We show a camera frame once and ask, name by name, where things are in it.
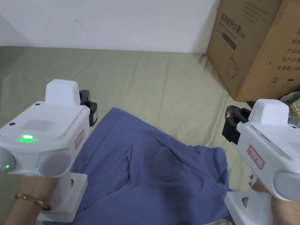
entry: hand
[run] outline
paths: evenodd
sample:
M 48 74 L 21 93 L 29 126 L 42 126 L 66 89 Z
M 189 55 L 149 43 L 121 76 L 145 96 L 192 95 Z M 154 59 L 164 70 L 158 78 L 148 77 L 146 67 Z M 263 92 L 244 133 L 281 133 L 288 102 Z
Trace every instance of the hand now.
M 270 192 L 266 189 L 263 183 L 257 179 L 256 183 L 251 186 L 252 190 L 257 192 Z M 282 224 L 299 224 L 300 221 L 300 203 L 293 201 L 284 201 L 277 199 L 274 196 L 271 201 L 271 209 L 273 214 L 273 224 L 282 225 Z
M 42 176 L 23 176 L 21 193 L 30 195 L 48 204 L 56 189 L 58 178 Z
M 255 184 L 251 186 L 252 190 L 257 191 L 257 192 L 266 192 L 269 193 L 268 189 L 263 185 L 263 183 L 260 181 L 260 179 L 257 179 Z

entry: cardboard box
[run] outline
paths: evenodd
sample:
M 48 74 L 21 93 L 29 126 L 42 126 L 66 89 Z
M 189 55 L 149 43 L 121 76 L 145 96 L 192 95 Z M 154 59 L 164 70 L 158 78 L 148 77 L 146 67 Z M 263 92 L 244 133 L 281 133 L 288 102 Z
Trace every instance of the cardboard box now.
M 300 85 L 300 0 L 221 0 L 207 55 L 236 101 Z

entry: speaker grille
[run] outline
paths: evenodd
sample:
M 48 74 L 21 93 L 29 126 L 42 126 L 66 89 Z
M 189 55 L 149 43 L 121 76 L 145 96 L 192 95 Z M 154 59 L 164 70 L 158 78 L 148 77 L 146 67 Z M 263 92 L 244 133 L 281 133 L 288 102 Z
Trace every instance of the speaker grille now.
M 27 131 L 48 131 L 53 125 L 53 121 L 48 121 L 48 120 L 37 120 L 37 119 L 32 119 L 27 121 L 26 124 L 22 126 L 22 129 L 27 130 Z

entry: white wall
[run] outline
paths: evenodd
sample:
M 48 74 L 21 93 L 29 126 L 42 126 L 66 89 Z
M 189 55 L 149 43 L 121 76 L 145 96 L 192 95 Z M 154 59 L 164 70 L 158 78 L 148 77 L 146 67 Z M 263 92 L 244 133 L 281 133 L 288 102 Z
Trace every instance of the white wall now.
M 0 0 L 0 46 L 206 52 L 220 0 Z

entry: green led light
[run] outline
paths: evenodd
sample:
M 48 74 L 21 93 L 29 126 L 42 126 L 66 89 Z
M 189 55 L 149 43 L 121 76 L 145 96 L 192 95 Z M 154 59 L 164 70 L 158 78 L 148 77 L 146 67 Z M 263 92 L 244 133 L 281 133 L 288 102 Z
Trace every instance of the green led light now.
M 23 138 L 24 139 L 33 139 L 33 136 L 31 136 L 31 135 L 23 135 Z
M 35 141 L 38 141 L 38 139 L 33 139 L 33 136 L 28 134 L 24 134 L 19 140 L 19 142 L 25 142 L 25 143 L 30 143 Z

